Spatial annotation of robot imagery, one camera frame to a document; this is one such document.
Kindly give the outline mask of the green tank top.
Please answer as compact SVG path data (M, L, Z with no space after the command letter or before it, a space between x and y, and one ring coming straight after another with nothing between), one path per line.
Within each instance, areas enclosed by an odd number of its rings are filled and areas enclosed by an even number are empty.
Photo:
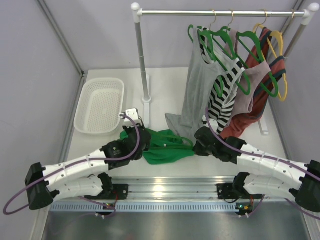
M181 159L194 156L194 150L187 149L160 149L148 150L142 155L150 165L163 165L175 163Z

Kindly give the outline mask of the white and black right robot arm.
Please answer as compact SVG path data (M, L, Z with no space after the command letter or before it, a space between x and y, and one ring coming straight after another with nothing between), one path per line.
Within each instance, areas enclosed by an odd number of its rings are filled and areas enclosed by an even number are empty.
M195 133L194 152L213 156L224 163L244 169L238 173L232 188L238 198L266 195L294 201L308 211L320 211L320 163L283 159L263 152L246 141L231 136L225 139L202 127Z

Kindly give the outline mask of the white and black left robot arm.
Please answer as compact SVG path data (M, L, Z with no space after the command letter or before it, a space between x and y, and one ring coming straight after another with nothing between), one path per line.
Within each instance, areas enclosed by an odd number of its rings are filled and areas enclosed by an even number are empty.
M152 136L144 126L125 127L124 132L125 138L86 156L54 165L31 165L24 181L29 209L39 210L54 201L78 196L109 198L114 187L108 171L140 160L150 148Z

